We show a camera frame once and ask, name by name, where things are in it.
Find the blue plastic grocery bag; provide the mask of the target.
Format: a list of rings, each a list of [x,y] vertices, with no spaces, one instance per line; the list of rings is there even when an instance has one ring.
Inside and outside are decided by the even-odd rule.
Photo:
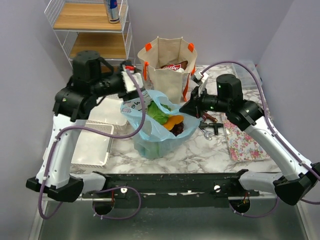
[[[200,124],[200,119],[179,112],[181,106],[170,102],[168,97],[160,91],[144,90],[142,95],[145,102],[146,116],[143,127],[133,136],[134,148],[144,158],[162,158],[176,150],[193,135]],[[148,116],[147,108],[151,101],[154,101],[165,114],[184,117],[184,130],[181,134],[175,136],[163,125]]]

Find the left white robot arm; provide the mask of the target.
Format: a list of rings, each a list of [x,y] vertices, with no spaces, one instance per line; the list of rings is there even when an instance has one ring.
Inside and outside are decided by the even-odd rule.
[[[72,61],[72,75],[66,86],[57,92],[53,106],[53,126],[47,152],[36,176],[27,179],[25,186],[45,193],[53,200],[72,203],[82,193],[95,192],[104,198],[111,185],[101,173],[88,177],[72,176],[71,161],[81,131],[98,98],[117,94],[124,100],[138,95],[127,71],[137,76],[131,60],[124,60],[118,68],[110,65],[97,51],[84,50]]]

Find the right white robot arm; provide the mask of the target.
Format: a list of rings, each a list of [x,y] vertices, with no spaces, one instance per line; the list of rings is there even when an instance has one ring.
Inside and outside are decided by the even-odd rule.
[[[280,173],[242,170],[230,183],[230,191],[241,196],[247,191],[262,191],[277,195],[294,206],[316,185],[319,163],[311,163],[277,132],[264,110],[254,101],[243,98],[241,81],[233,74],[216,79],[217,94],[208,94],[204,74],[191,79],[198,84],[180,112],[201,118],[207,111],[224,113],[229,122],[252,137],[280,168]]]

